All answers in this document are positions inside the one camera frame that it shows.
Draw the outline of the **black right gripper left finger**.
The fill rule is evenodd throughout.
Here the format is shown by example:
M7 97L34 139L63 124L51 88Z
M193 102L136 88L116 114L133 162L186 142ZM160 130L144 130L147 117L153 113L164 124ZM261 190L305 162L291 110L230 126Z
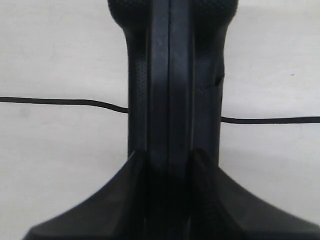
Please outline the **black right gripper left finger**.
M134 151L99 191L70 210L32 227L24 239L145 239L146 169L146 154Z

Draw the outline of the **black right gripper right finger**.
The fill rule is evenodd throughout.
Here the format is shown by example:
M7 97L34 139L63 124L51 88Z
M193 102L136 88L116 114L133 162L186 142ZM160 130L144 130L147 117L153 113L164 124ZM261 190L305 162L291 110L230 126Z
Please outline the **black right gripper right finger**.
M192 156L194 240L318 240L320 227L256 197L201 149Z

